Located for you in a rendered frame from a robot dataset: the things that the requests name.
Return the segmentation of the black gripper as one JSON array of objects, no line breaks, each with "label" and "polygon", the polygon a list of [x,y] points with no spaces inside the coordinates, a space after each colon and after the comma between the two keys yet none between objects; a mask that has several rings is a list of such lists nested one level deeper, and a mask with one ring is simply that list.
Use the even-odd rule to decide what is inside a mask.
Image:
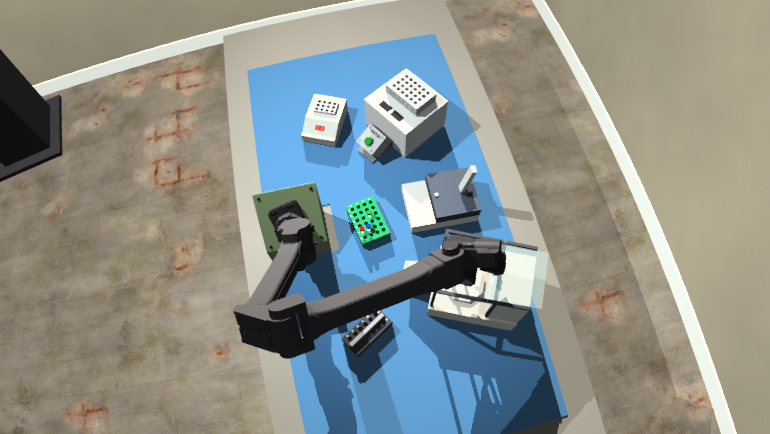
[{"label": "black gripper", "polygon": [[470,287],[475,285],[477,270],[478,270],[478,268],[476,269],[475,278],[465,277],[465,281],[463,283],[461,283],[461,284],[465,285],[465,286],[470,286]]}]

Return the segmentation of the blue bench mat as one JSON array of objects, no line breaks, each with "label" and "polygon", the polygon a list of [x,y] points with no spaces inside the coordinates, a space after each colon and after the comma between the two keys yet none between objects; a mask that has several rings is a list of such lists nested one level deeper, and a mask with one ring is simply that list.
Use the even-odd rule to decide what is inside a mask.
[{"label": "blue bench mat", "polygon": [[[402,156],[371,163],[356,142],[364,99],[407,68],[448,100],[445,125]],[[261,191],[316,182],[340,250],[316,255],[286,297],[320,300],[440,249],[446,228],[514,241],[435,34],[247,70]],[[347,99],[336,147],[301,134],[314,94]],[[475,165],[477,221],[411,233],[402,184]],[[373,196],[391,237],[363,248],[346,206]],[[427,315],[430,296],[381,310],[393,324],[359,357],[342,338],[362,319],[290,359],[305,434],[511,434],[568,415],[537,310],[510,331]]]}]

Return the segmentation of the green tube rack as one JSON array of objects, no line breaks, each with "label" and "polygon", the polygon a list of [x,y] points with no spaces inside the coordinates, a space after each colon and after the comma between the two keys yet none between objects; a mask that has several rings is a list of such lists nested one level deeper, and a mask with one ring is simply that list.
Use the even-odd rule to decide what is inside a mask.
[{"label": "green tube rack", "polygon": [[[346,206],[346,210],[358,237],[360,236],[359,240],[363,248],[391,237],[389,228],[373,196]],[[368,210],[372,212],[371,217],[368,217]],[[366,224],[371,225],[370,231],[367,231]],[[363,234],[360,231],[361,226],[365,229]]]}]

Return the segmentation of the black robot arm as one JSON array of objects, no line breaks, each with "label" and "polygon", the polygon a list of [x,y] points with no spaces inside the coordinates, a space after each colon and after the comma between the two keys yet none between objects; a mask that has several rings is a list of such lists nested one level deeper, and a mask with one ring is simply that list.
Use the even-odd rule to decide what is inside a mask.
[{"label": "black robot arm", "polygon": [[302,295],[286,294],[298,271],[304,271],[316,260],[314,225],[304,217],[296,200],[270,210],[268,216],[281,243],[277,255],[251,298],[244,305],[236,305],[233,312],[243,343],[283,354],[280,356],[285,359],[315,350],[314,340],[339,326],[418,295],[447,290],[464,282],[465,277],[475,278],[477,268],[497,276],[503,275],[506,268],[506,253],[502,252],[500,239],[452,235],[442,248],[429,252],[429,256],[415,264],[306,302],[306,308]]}]

